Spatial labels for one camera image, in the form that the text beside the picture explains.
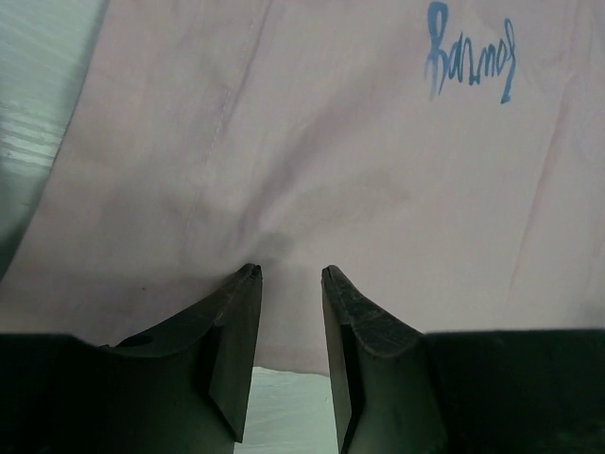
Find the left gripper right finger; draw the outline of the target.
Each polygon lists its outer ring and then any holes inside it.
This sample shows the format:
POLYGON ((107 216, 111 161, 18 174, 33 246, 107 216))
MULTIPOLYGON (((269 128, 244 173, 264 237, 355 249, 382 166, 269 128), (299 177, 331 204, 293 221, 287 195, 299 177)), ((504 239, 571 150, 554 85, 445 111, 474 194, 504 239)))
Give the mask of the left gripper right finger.
POLYGON ((600 453, 604 333, 422 333, 321 274, 341 453, 600 453))

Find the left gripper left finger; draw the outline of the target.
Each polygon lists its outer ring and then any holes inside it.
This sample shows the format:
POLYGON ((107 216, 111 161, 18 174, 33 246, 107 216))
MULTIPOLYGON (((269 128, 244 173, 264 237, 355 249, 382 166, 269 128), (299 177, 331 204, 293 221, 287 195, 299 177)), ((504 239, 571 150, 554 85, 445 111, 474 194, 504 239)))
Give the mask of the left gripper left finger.
POLYGON ((263 276, 248 264, 115 346, 1 338, 5 453, 231 453, 242 442, 263 276))

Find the pink cloth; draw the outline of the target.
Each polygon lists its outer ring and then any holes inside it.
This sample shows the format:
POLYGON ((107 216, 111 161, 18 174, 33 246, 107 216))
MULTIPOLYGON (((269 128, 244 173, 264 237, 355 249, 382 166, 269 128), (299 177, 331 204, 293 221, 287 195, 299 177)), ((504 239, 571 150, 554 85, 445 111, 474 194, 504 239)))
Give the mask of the pink cloth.
POLYGON ((1 285, 116 343, 251 262, 256 358, 327 368, 320 273, 423 331, 604 324, 600 1, 112 1, 1 285))

